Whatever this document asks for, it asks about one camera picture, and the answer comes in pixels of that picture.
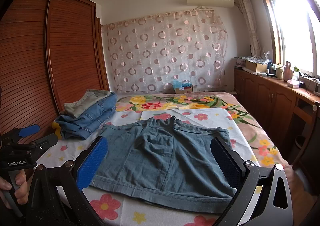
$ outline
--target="metal screw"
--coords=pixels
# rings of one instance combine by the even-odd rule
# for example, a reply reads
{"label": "metal screw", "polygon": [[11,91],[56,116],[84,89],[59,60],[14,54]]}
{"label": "metal screw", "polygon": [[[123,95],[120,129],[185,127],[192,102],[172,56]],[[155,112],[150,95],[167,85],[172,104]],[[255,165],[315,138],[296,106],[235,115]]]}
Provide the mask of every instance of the metal screw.
{"label": "metal screw", "polygon": [[73,166],[73,161],[72,161],[72,160],[68,160],[68,161],[66,161],[66,162],[64,163],[64,165],[65,165],[66,167]]}
{"label": "metal screw", "polygon": [[252,161],[248,160],[248,161],[245,162],[245,165],[246,165],[247,167],[253,167],[253,166],[254,166],[254,163],[253,163]]}
{"label": "metal screw", "polygon": [[40,171],[40,170],[43,169],[43,167],[44,167],[43,165],[38,165],[37,168],[36,168],[36,170]]}
{"label": "metal screw", "polygon": [[276,169],[278,169],[278,170],[283,170],[283,166],[282,165],[280,165],[280,164],[276,164]]}

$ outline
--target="white floral sheet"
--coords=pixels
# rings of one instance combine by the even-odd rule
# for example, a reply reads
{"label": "white floral sheet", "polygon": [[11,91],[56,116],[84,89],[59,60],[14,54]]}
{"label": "white floral sheet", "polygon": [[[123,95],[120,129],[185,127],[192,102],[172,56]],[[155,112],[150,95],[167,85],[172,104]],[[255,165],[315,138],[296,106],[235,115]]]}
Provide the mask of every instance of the white floral sheet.
{"label": "white floral sheet", "polygon": [[[190,109],[190,110],[165,110],[165,111],[133,111],[115,112],[106,121],[106,124],[115,126],[130,124],[142,119],[153,117],[155,119],[167,119],[171,116],[188,124],[204,127],[222,127],[229,131],[233,150],[237,151],[243,160],[252,160],[259,165],[254,154],[242,135],[240,129],[228,118],[229,113],[222,108]],[[47,168],[61,166],[67,160],[75,160],[82,150],[87,149],[92,141],[100,134],[99,128],[87,140],[60,140],[51,147],[39,160],[38,164],[44,164]],[[68,204],[61,187],[59,194],[64,203]],[[239,224],[246,222],[258,200],[261,188],[258,187],[252,201]],[[98,215],[109,225],[117,226],[211,226],[218,218],[213,214],[199,214],[153,206],[133,198],[115,193],[88,187],[83,189]]]}

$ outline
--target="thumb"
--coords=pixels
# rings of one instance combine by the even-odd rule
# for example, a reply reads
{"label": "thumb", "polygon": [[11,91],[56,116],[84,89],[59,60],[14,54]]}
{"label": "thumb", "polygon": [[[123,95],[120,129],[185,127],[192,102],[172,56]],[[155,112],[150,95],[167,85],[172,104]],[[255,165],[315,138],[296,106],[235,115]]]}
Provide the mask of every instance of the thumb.
{"label": "thumb", "polygon": [[9,184],[2,177],[0,177],[0,189],[2,189],[2,190],[10,190],[11,189],[11,184]]}

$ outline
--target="bed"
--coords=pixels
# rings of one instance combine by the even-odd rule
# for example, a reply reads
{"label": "bed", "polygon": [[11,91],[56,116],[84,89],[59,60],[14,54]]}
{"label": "bed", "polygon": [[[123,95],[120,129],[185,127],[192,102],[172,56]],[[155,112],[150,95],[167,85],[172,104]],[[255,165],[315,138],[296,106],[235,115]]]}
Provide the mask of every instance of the bed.
{"label": "bed", "polygon": [[[265,167],[273,167],[275,163],[280,163],[285,169],[292,170],[255,119],[239,104],[235,97],[225,92],[123,97],[116,104],[115,114],[105,124],[118,126],[150,117],[167,119],[171,116],[188,124],[226,128],[229,131],[233,150],[237,151],[242,159],[252,160],[256,165]],[[101,130],[102,127],[85,141],[59,141],[38,160],[38,164],[44,164],[49,168],[61,166],[66,160],[75,160],[80,152],[86,149],[99,135]],[[288,180],[294,181],[295,177],[290,176],[292,179]],[[58,191],[61,199],[67,204],[62,188],[59,188]],[[99,216],[110,225],[209,226],[218,217],[214,214],[190,213],[154,206],[93,187],[85,188],[83,192]],[[239,224],[249,219],[260,192],[261,188],[257,187]]]}

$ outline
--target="blue gripper pad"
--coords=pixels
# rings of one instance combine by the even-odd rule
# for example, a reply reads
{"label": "blue gripper pad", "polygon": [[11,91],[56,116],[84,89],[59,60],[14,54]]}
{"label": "blue gripper pad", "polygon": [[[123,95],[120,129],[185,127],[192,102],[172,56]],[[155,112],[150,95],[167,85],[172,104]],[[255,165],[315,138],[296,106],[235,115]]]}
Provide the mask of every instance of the blue gripper pad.
{"label": "blue gripper pad", "polygon": [[102,160],[108,152],[108,141],[105,137],[101,137],[94,149],[86,157],[81,167],[77,171],[76,184],[80,191],[88,187],[98,170]]}
{"label": "blue gripper pad", "polygon": [[34,125],[29,126],[29,127],[20,129],[19,137],[25,138],[25,137],[28,137],[28,136],[30,136],[32,134],[35,134],[35,133],[39,132],[39,131],[40,131],[39,125],[34,124]]}

